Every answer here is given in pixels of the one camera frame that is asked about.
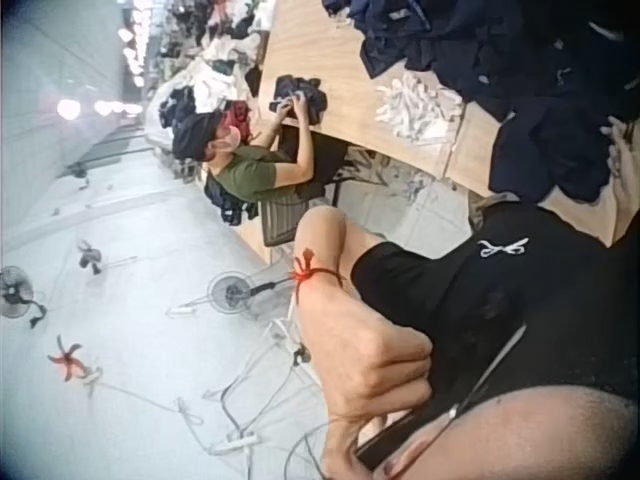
hand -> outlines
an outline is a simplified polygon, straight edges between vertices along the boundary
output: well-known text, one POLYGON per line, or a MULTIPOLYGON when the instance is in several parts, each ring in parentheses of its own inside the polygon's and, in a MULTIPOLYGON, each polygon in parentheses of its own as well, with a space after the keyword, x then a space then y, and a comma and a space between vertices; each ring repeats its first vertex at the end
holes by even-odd
POLYGON ((284 122, 284 119, 287 118, 287 115, 291 111, 293 107, 293 102, 291 98, 285 98, 280 102, 278 108, 276 108, 276 123, 281 125, 284 122))
POLYGON ((320 377, 330 422, 325 473, 370 478, 353 455, 358 433, 374 417, 429 398, 431 342, 411 328, 393 325, 320 275, 308 280, 301 293, 301 336, 320 377))
POLYGON ((301 124, 309 124, 309 110, 307 107, 307 99, 304 94, 296 93, 291 97, 293 101, 293 111, 296 114, 298 122, 301 124))
POLYGON ((619 209, 633 217, 640 209, 640 125, 635 125, 632 138, 625 138, 629 127, 609 117, 611 127, 602 132, 613 141, 609 147, 609 168, 613 177, 613 193, 619 209))

white fabric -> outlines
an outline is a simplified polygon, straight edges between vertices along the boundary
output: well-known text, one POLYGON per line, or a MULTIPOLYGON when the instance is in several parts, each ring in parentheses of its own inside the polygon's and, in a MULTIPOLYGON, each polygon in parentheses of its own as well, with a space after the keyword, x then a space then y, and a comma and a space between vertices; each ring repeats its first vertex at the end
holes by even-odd
POLYGON ((384 93, 385 104, 376 111, 376 120, 389 124, 395 136, 406 138, 414 145, 445 142, 451 119, 462 114, 462 99, 455 92, 429 89, 408 72, 402 80, 392 80, 390 88, 378 87, 377 90, 384 93), (453 101, 450 112, 443 111, 439 94, 453 101))
POLYGON ((480 240, 478 245, 482 245, 485 248, 480 250, 480 256, 482 258, 490 257, 498 252, 504 252, 509 255, 522 255, 525 253, 524 246, 529 243, 528 238, 523 238, 522 240, 518 240, 517 242, 512 243, 511 245, 505 245, 504 247, 500 245, 491 245, 487 240, 480 240))

garment pile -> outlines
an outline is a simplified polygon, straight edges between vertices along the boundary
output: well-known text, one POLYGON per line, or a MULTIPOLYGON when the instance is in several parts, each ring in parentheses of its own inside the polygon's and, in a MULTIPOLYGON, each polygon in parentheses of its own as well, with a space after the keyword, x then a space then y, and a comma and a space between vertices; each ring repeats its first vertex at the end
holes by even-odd
POLYGON ((242 223, 243 212, 247 214, 249 220, 258 216, 257 203, 247 203, 234 197, 210 173, 207 174, 204 194, 214 206, 220 209, 222 221, 231 227, 237 227, 242 223))
POLYGON ((558 186, 594 202, 609 181, 613 115, 640 114, 640 28, 633 2, 322 0, 349 8, 371 78, 399 61, 433 71, 504 122, 489 187, 537 203, 558 186))
POLYGON ((159 57, 175 53, 180 58, 164 60, 174 72, 149 102, 147 137, 170 150, 174 122, 179 124, 183 116, 210 113, 227 101, 257 95, 261 33, 271 28, 274 7, 275 0, 173 0, 159 57), (194 35, 202 25, 206 32, 198 47, 194 35), (238 34, 238 29, 246 34, 238 34))
POLYGON ((190 115, 196 111, 196 101, 193 88, 177 88, 171 92, 169 98, 160 104, 158 114, 162 128, 171 127, 175 130, 190 115))
MULTIPOLYGON (((269 110, 275 112, 278 105, 284 99, 294 94, 304 95, 307 100, 307 110, 309 113, 309 125, 320 123, 320 114, 327 109, 327 95, 320 90, 320 79, 304 79, 293 75, 282 75, 276 78, 273 102, 269 103, 269 110)), ((291 109, 288 116, 295 118, 295 113, 291 109)))

fluorescent light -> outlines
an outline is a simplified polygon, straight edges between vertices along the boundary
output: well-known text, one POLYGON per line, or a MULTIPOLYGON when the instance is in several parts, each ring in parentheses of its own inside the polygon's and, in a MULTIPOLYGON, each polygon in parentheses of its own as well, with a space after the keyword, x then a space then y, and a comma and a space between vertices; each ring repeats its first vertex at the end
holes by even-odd
POLYGON ((80 115, 81 110, 80 102, 75 100, 65 98, 58 102, 58 115, 65 120, 75 120, 80 115))
POLYGON ((124 43, 129 43, 131 40, 133 40, 133 33, 131 33, 126 28, 121 28, 120 30, 118 30, 118 35, 124 43))
POLYGON ((146 10, 148 8, 151 8, 152 4, 152 0, 133 0, 133 6, 138 10, 146 10))
POLYGON ((111 102, 111 109, 116 113, 122 113, 122 111, 124 110, 124 103, 111 102))
POLYGON ((142 69, 142 67, 140 65, 136 64, 130 64, 129 65, 129 70, 131 70, 131 73, 133 73, 134 75, 140 75, 144 70, 142 69))
POLYGON ((122 53, 124 53, 124 56, 127 57, 129 60, 135 58, 136 56, 136 51, 133 48, 129 48, 129 47, 126 47, 125 49, 123 49, 122 53))
POLYGON ((93 108, 96 112, 98 112, 103 117, 106 117, 113 111, 113 106, 109 102, 105 102, 104 100, 98 100, 93 108))
POLYGON ((130 115, 139 115, 142 113, 142 106, 136 105, 135 103, 127 103, 124 106, 124 111, 130 115))

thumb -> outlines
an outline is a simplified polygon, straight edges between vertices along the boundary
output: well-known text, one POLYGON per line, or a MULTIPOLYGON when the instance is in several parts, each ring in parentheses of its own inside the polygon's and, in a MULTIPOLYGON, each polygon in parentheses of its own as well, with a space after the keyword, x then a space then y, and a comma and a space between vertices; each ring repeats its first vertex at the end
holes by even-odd
POLYGON ((367 419, 334 418, 329 422, 322 464, 324 474, 336 480, 373 480, 373 475, 355 456, 360 430, 367 419))

